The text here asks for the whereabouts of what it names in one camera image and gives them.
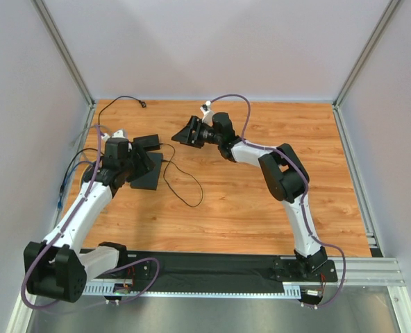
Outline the black network switch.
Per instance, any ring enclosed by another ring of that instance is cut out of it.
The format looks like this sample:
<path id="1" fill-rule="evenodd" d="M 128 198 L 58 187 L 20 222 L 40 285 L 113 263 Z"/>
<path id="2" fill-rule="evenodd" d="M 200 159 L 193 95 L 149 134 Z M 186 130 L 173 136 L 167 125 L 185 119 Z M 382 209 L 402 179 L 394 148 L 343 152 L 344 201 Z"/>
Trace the black network switch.
<path id="1" fill-rule="evenodd" d="M 151 190 L 151 191 L 155 191 L 157 189 L 160 172 L 162 168 L 163 154 L 162 153 L 149 153 L 149 157 L 155 164 L 153 170 L 147 173 L 146 175 L 142 176 L 141 178 L 138 178 L 137 180 L 133 180 L 130 183 L 130 188 Z"/>

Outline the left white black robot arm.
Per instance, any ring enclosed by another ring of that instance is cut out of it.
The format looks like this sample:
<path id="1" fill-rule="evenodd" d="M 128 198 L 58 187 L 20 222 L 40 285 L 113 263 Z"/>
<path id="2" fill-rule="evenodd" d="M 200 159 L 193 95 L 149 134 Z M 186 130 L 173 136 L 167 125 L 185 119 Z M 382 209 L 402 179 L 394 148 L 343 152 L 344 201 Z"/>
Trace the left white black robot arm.
<path id="1" fill-rule="evenodd" d="M 81 190 L 59 224 L 41 242 L 30 242 L 24 249 L 25 276 L 21 297 L 34 308 L 28 294 L 52 301 L 76 302 L 85 285 L 104 273 L 118 269 L 127 258 L 126 247 L 103 242 L 82 254 L 83 242 L 101 211 L 117 191 L 150 173 L 155 164 L 141 142 L 111 137 L 103 155 L 83 179 Z"/>

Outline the black power adapter brick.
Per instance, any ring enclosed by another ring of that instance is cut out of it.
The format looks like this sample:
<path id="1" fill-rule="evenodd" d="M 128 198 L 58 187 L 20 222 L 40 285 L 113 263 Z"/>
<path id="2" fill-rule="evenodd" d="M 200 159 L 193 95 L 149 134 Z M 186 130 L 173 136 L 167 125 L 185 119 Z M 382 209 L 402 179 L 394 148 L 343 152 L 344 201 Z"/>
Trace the black power adapter brick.
<path id="1" fill-rule="evenodd" d="M 161 146 L 158 134 L 136 137 L 133 139 L 133 143 L 141 146 L 145 151 L 158 151 Z"/>

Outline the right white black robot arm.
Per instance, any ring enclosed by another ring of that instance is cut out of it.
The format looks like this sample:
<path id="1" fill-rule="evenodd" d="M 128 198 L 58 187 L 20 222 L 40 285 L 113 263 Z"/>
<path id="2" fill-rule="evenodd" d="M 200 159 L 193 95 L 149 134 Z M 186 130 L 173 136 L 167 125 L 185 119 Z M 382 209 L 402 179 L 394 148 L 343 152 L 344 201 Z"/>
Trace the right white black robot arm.
<path id="1" fill-rule="evenodd" d="M 224 159 L 259 167 L 269 193 L 285 208 L 294 234 L 294 253 L 301 273 L 314 273 L 327 262 L 326 249 L 317 239 L 310 212 L 310 178 L 289 144 L 274 147 L 247 141 L 235 133 L 225 112 L 214 114 L 210 125 L 192 116 L 171 139 L 195 148 L 202 148 L 206 143 L 215 144 Z"/>

